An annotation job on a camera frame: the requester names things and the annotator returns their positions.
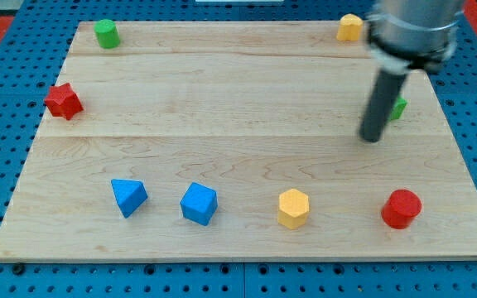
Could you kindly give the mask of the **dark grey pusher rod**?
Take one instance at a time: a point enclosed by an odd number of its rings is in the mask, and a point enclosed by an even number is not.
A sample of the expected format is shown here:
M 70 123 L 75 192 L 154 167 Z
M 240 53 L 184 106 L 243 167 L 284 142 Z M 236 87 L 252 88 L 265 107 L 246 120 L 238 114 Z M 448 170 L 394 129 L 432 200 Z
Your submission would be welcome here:
M 359 126 L 362 140 L 375 143 L 381 139 L 406 78 L 407 74 L 394 74 L 385 69 L 378 72 Z

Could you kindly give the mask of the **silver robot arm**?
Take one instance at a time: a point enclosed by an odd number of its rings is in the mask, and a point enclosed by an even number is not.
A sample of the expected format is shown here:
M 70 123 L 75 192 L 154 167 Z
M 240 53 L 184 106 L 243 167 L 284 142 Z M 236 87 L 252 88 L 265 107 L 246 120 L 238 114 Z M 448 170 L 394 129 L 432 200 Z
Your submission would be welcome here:
M 379 64 L 359 137 L 378 142 L 408 75 L 441 71 L 457 45 L 464 0 L 378 0 L 367 16 L 367 45 Z

